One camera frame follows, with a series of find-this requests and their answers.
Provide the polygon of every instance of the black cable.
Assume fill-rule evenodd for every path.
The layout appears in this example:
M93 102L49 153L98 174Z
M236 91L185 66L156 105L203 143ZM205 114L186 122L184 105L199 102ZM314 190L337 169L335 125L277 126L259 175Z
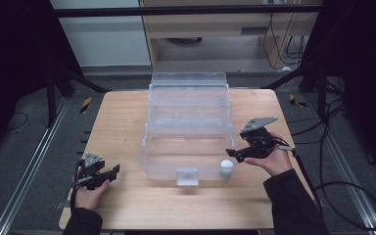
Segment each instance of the black cable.
M312 141L312 142L295 142L295 145L305 145L305 144L317 144L320 140Z
M315 202L318 205L319 214L323 218L322 205L320 204L319 196L316 194L315 188L313 187L313 184L310 181L309 175L307 174L307 172L305 170L304 162L302 161L301 156L299 154L296 154L295 159L296 159L296 162L298 163L298 166L301 168L302 175L304 176L304 178L305 178L305 180L307 182L307 185L309 186L309 188L310 188L310 190L312 192L313 198L314 198Z
M66 193L64 194L64 197L60 200L60 202L65 202L65 201L68 199L68 197L69 197L69 193L70 193L70 189L73 188L75 184L76 184L76 182L73 182L73 183L70 185L69 189L66 190Z
M317 118L312 117L312 118L303 118L303 119L298 119L298 120L290 120L290 121L286 121L286 123L295 123L295 122L300 122L300 121L304 121L304 120L311 120L311 119L317 119Z
M291 43L292 43L292 40L294 41L294 44L295 44L295 37L294 36L291 36L289 38L288 45L286 46L286 55L290 59L297 60L295 62L295 64L297 64L297 66L299 67L301 65L302 58L304 57L305 37L301 36L301 39L300 39L300 42L299 42L298 52L290 52L289 51L289 48L290 48Z
M317 124L315 124L315 125L309 127L308 129L302 130L302 131L297 132L297 133L293 133L293 134L291 134L291 135L292 135L292 136L296 136L296 135L301 135L301 134L307 133L307 132L313 130L316 126L318 126L318 125L320 125L320 124L322 124L322 123L323 123L323 122L322 122L322 120L321 120L321 121L319 121Z
M269 58L269 55L267 53L267 50L265 48L265 39L266 39L266 36L268 34L268 32L271 30L271 34L273 36L273 41L274 41L274 45L276 46L276 50L277 50L277 56L279 57L279 59L285 64L285 66L291 66L291 65L294 65L295 63L288 63L288 62L285 62L283 61L282 59L282 56L280 55L280 49L279 49L279 46L277 45L277 41L276 41L276 37L274 35L274 30L273 30L273 13L270 14L270 21L268 23L268 27L267 27L267 31L266 33L264 34L264 38L263 38L263 49L264 49L264 53L266 54L266 57ZM275 66L273 66L271 63L270 63L270 60L269 60L269 65L275 69L275 70L279 70L281 68L276 68Z
M320 185L315 187L315 190L318 190L318 189L321 189L322 190L322 194L326 200L326 203L331 207L331 209L337 214L339 215L343 220L345 220L346 222L348 222L349 224L359 228L359 229L362 229L362 230L366 230L366 231L376 231L376 227L366 227L365 225L360 225L358 224L357 222L354 222L353 220L347 218L345 215L343 215L338 209L336 209L332 202L330 201L330 199L328 198L328 195L325 191L325 188L328 187L328 186L331 186L331 185L335 185L335 184L341 184L341 185L350 185L351 187L356 187L357 189L359 190L362 190L363 192L365 192L368 197L370 197L375 203L376 203L376 198L370 193L368 192L366 189L358 186L358 185L355 185L353 183L349 183L349 182L345 182L345 181L333 181L333 182L328 182L328 183L324 183L323 181L323 144L324 144L324 140L329 132L329 118L330 116L332 116L334 113L337 113L338 111L341 111L342 108L344 107L343 105L340 105L338 106L337 108L335 108L333 111L330 111L331 109L331 106L328 107L328 110L327 110L327 118L325 119L324 123L325 123L325 127L324 127L324 130L322 132L322 136L321 136L321 141L320 141L320 146L319 146L319 182L320 182Z
M80 166L83 164L83 162L84 162L84 159L80 159L76 163L76 165L75 165L74 183L71 186L72 192L71 192L71 197L70 197L70 210L71 210L71 213L75 209L75 195L77 193L78 188L80 187L80 185L78 184L78 171L79 171Z
M341 88L341 84L335 84L334 82L330 81L329 79L326 79L327 84L336 91L337 94L344 95L345 90Z
M337 76L337 81L338 81L338 87L340 87L342 90L345 90L345 89L343 89L342 87L341 87L341 82L340 82L340 80L342 79L341 77L339 77L339 76Z
M286 142L286 140L280 138L280 137L276 137L276 136L272 136L271 137L277 144L279 145L283 145L283 146L288 146L288 147L291 147L288 142Z
M11 127L11 128L7 128L7 129L5 129L5 131L10 131L10 130L18 129L18 128L20 128L21 126L23 126L23 125L26 123L26 121L28 120L28 115L27 115L26 113L23 113L23 112L15 112L14 115L24 115L24 116L25 116L25 120L23 121L23 123L21 123L21 124L15 126L15 127Z

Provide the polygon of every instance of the hand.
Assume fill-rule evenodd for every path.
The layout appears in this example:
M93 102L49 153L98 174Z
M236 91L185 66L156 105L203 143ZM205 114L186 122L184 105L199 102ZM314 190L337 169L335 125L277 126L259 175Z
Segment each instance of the hand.
M250 165L258 165L262 167L271 176L278 175L293 168L288 153L279 149L274 149L273 152L271 152L271 154L265 159L245 158L244 162Z
M95 211L99 204L100 197L109 188L109 184L110 180L106 180L95 190L88 190L84 187L79 187L75 194L75 207Z

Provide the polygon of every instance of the transparent box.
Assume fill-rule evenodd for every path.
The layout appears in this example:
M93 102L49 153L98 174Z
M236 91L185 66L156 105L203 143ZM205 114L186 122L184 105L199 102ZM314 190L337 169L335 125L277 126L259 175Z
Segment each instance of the transparent box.
M225 73L153 74L138 163L148 178L198 185L230 178L237 147Z

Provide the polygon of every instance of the sleeve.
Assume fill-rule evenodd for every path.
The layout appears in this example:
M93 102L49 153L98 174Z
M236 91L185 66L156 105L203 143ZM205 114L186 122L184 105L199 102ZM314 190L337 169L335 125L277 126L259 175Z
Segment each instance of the sleeve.
M264 182L272 203L276 235L329 234L328 228L294 169Z
M76 208L67 223L63 235L81 234L93 235L100 234L103 218L94 211Z

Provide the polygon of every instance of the wooden table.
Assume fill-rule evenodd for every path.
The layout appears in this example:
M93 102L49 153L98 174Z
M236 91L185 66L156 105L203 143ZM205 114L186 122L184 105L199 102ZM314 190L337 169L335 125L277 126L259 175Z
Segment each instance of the wooden table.
M271 203L263 188L269 175L260 167L239 164L232 178L198 187L163 186L150 180L137 162L146 122L148 91L115 91L105 95L86 152L101 155L106 166L120 164L117 180L103 195L97 212L103 229L263 229L272 228ZM231 89L232 121L240 132L250 118L277 116L266 126L292 146L293 140L272 90ZM248 143L238 136L239 148ZM294 158L293 166L308 186ZM70 209L64 209L65 228Z

